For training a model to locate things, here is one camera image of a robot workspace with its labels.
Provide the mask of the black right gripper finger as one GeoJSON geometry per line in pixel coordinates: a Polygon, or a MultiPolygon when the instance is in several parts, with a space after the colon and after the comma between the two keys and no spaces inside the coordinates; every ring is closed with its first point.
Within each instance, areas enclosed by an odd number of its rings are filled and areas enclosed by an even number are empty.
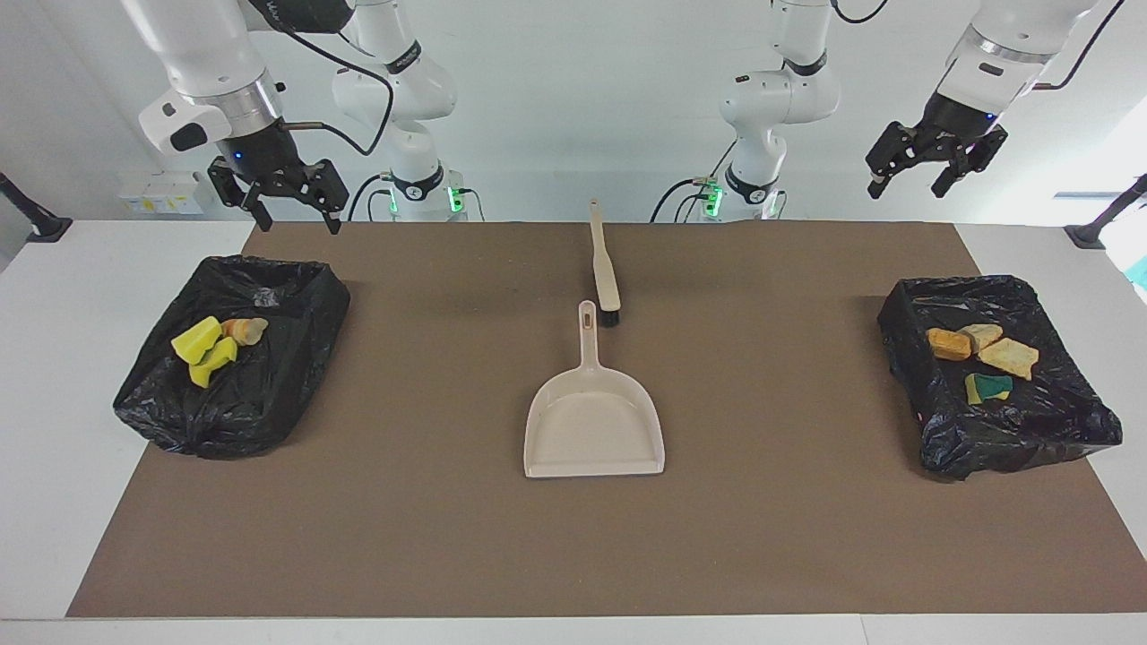
{"type": "Polygon", "coordinates": [[[255,225],[262,232],[270,232],[273,218],[262,202],[262,185],[255,182],[249,189],[243,189],[237,182],[237,176],[226,160],[216,158],[206,168],[209,177],[219,201],[225,207],[239,208],[253,218],[255,225]]]}
{"type": "Polygon", "coordinates": [[[287,168],[282,171],[282,181],[288,196],[323,217],[331,236],[340,234],[341,213],[348,205],[349,191],[331,160],[287,168]]]}

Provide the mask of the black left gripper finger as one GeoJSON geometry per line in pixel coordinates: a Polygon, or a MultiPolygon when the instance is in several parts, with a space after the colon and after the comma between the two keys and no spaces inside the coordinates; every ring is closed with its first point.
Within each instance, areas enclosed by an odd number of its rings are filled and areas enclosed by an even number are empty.
{"type": "Polygon", "coordinates": [[[865,162],[871,171],[868,195],[880,199],[884,195],[894,176],[902,171],[916,168],[918,164],[931,162],[929,155],[935,148],[935,129],[923,122],[910,127],[898,121],[892,121],[877,135],[865,162]]]}
{"type": "Polygon", "coordinates": [[[1007,131],[1000,126],[988,131],[986,135],[980,135],[975,142],[963,142],[957,135],[945,135],[935,148],[936,160],[945,162],[947,168],[933,182],[933,195],[943,199],[965,176],[988,170],[988,164],[994,160],[1007,138],[1007,131]]]}

